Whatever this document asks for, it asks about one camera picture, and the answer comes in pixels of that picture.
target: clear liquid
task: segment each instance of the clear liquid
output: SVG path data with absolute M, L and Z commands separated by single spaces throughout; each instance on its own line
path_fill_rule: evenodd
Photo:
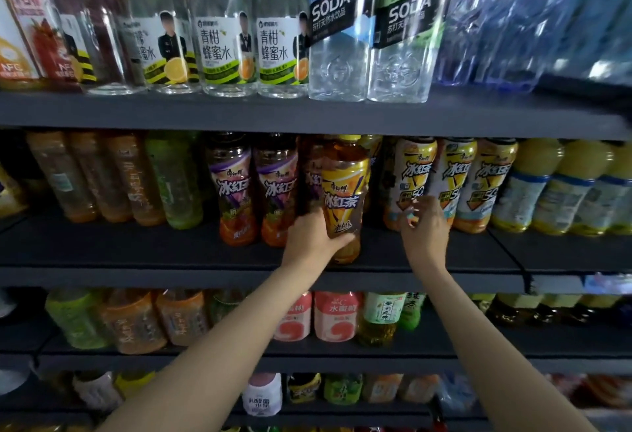
M 250 13 L 251 0 L 191 0 L 191 3 L 194 25 L 197 24 L 197 18 L 200 16 L 219 16 L 238 20 L 240 12 L 245 12 L 250 21 L 254 19 Z M 250 28 L 250 34 L 254 41 L 255 35 L 252 34 L 252 28 Z M 203 81 L 203 90 L 207 94 L 219 97 L 243 97 L 255 94 L 257 84 L 254 82 L 248 84 L 209 84 Z
M 301 12 L 309 13 L 307 0 L 252 0 L 252 10 L 256 18 L 296 18 Z M 255 51 L 259 58 L 257 34 L 253 35 Z M 259 94 L 265 97 L 293 99 L 307 94 L 307 84 L 262 84 L 257 83 Z
M 96 83 L 82 83 L 87 93 L 119 95 L 146 89 L 135 51 L 128 50 L 119 27 L 119 19 L 127 17 L 123 0 L 55 0 L 55 5 L 60 14 L 73 15 L 79 25 L 97 78 Z
M 372 8 L 372 0 L 366 0 Z M 361 20 L 363 8 L 355 8 L 354 26 L 371 27 Z M 310 46 L 310 99 L 358 101 L 367 97 L 370 44 L 344 32 L 338 32 Z
M 440 0 L 435 21 L 438 35 L 439 18 L 446 0 Z M 426 102 L 437 60 L 439 41 L 419 44 L 415 37 L 371 50 L 368 99 L 379 102 Z
M 132 18 L 151 18 L 162 11 L 175 12 L 175 17 L 183 23 L 189 24 L 189 5 L 188 0 L 128 0 L 130 13 Z M 190 37 L 186 38 L 187 45 L 190 45 L 191 51 L 195 52 L 195 56 L 199 57 L 198 48 L 195 41 L 191 41 Z M 163 94 L 186 94 L 194 93 L 200 90 L 199 82 L 187 81 L 178 84 L 148 84 L 152 91 Z

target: lemon slice image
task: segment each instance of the lemon slice image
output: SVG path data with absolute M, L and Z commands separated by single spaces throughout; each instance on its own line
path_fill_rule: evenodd
M 171 58 L 164 65 L 164 74 L 170 81 L 186 82 L 188 78 L 188 65 L 183 58 Z
M 75 56 L 70 56 L 70 64 L 73 67 L 73 73 L 75 73 L 75 78 L 77 82 L 81 82 L 83 80 L 83 68 L 81 63 L 75 58 Z

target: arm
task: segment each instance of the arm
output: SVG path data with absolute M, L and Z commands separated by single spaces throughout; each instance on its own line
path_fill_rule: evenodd
M 246 387 L 277 324 L 353 239 L 330 239 L 321 211 L 289 228 L 283 260 L 236 309 L 113 412 L 99 432 L 218 431 Z
M 411 228 L 400 219 L 404 248 L 459 360 L 498 432 L 596 432 L 478 310 L 446 270 L 449 227 L 434 197 L 421 197 Z

